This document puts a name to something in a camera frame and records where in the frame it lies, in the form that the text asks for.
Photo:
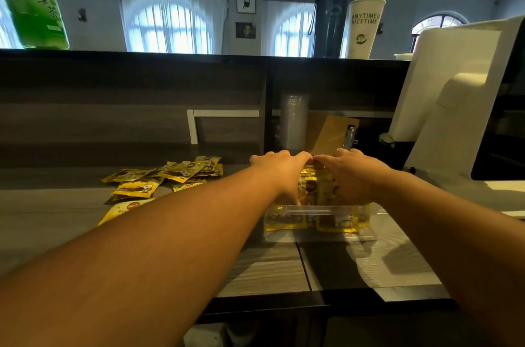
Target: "person's left hand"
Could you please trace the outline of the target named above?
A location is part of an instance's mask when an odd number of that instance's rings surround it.
[[[306,162],[312,159],[308,152],[299,152],[294,157],[284,150],[278,153],[267,152],[264,156],[253,155],[250,158],[252,167],[264,171],[277,187],[279,204],[298,204],[297,184],[301,170]]]

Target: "hand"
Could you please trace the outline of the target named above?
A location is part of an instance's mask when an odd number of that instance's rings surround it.
[[[301,170],[312,159],[308,152],[299,152],[294,157],[288,151],[267,152],[264,156],[253,155],[250,164],[264,171],[270,182],[277,187],[278,204],[298,204],[297,184]]]
[[[314,160],[324,165],[338,183],[334,204],[364,205],[377,201],[382,185],[395,170],[379,159],[367,157],[361,151],[338,148],[334,156],[316,155]]]

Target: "pile of snack packets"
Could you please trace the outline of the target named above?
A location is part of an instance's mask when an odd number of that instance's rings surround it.
[[[154,200],[153,193],[166,180],[171,182],[173,191],[177,192],[204,184],[208,177],[222,176],[223,164],[219,160],[220,157],[200,156],[192,162],[167,162],[158,169],[123,169],[103,178],[103,183],[118,183],[119,186],[111,193],[110,202],[116,204],[109,209],[99,225]],[[130,201],[130,197],[141,199]]]
[[[308,162],[299,177],[301,206],[331,206],[338,189],[332,174],[321,164]],[[370,206],[340,206],[336,214],[289,214],[286,206],[274,205],[265,218],[265,231],[315,228],[329,233],[357,233],[370,227]]]

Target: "black thermos flask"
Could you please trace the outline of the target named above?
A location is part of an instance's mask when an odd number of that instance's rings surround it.
[[[313,56],[339,58],[350,0],[316,0]]]

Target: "green tea bottle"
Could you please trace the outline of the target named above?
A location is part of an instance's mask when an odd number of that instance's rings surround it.
[[[5,0],[24,48],[69,49],[57,0]]]

